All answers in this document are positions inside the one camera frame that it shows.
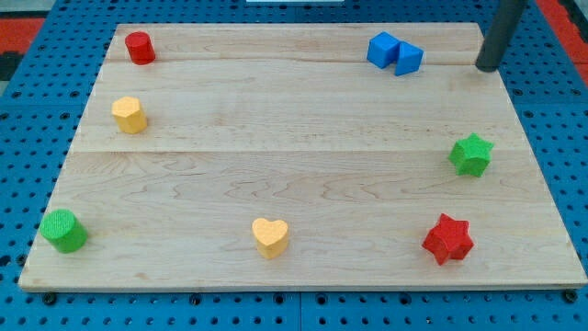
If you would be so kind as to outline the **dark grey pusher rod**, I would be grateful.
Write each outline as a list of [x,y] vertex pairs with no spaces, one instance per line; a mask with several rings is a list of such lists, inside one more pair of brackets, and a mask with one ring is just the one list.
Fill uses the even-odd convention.
[[478,70],[491,73],[498,69],[526,6],[527,0],[500,1],[475,62]]

